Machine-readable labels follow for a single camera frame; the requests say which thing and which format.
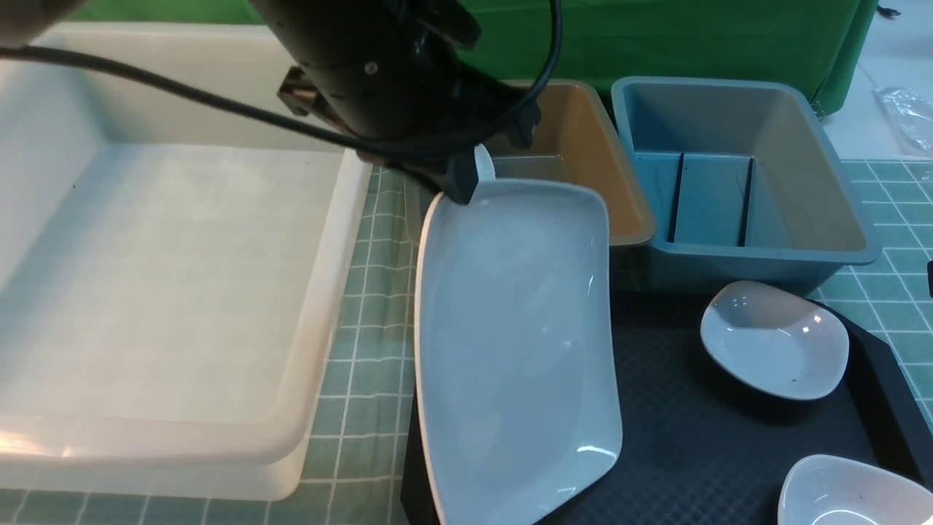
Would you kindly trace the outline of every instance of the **tan plastic bin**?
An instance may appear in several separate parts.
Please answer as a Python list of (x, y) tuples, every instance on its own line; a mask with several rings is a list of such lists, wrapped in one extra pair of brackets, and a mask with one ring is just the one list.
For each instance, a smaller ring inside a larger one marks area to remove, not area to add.
[[(538, 97), (541, 123), (530, 149), (513, 149), (499, 136), (486, 147), (498, 178), (539, 178), (591, 188), (609, 210), (609, 245), (630, 247), (654, 236), (654, 216), (596, 90), (574, 80), (553, 80)], [(409, 236), (418, 242), (430, 196), (406, 180)]]

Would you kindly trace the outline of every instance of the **green grid mat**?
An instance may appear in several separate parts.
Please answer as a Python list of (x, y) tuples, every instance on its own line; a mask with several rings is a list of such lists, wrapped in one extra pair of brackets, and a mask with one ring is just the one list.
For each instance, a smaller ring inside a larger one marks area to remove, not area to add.
[[(933, 299), (926, 289), (933, 163), (844, 167), (876, 224), (884, 256), (843, 268), (813, 297), (891, 345), (933, 428)], [(0, 523), (406, 524), (398, 490), (414, 383), (415, 246), (407, 241), (403, 189), (398, 174), (373, 171), (294, 494), (265, 503), (0, 490)]]
[(933, 163), (843, 163), (884, 244), (868, 266), (843, 268), (811, 298), (886, 341), (933, 430)]

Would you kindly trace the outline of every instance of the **white plastic bin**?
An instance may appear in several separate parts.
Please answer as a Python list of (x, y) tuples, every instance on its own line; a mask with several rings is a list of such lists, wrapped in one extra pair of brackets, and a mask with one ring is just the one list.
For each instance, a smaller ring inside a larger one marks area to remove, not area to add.
[[(290, 60), (265, 29), (46, 40), (285, 113)], [(288, 495), (368, 181), (306, 137), (0, 63), (0, 487)]]

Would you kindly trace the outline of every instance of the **black tray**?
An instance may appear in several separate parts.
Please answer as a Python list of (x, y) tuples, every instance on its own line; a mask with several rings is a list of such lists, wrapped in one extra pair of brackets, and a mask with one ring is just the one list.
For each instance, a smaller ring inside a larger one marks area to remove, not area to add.
[[(875, 464), (933, 489), (933, 434), (884, 342), (840, 316), (851, 340), (844, 382), (814, 403), (779, 400), (709, 358), (699, 336), (709, 300), (613, 294), (622, 453), (541, 523), (773, 524), (787, 471), (810, 454)], [(438, 523), (416, 406), (401, 502), (411, 525)]]

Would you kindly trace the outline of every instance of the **green backdrop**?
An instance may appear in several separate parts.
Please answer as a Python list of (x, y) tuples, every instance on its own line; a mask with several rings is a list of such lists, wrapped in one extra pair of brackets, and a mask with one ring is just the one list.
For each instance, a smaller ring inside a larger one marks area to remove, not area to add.
[[(482, 26), (465, 58), (500, 78), (531, 78), (548, 46), (546, 0), (463, 0)], [(557, 77), (605, 92), (661, 75), (783, 82), (817, 114), (842, 107), (877, 0), (564, 0)], [(246, 0), (92, 0), (84, 21), (260, 23)]]

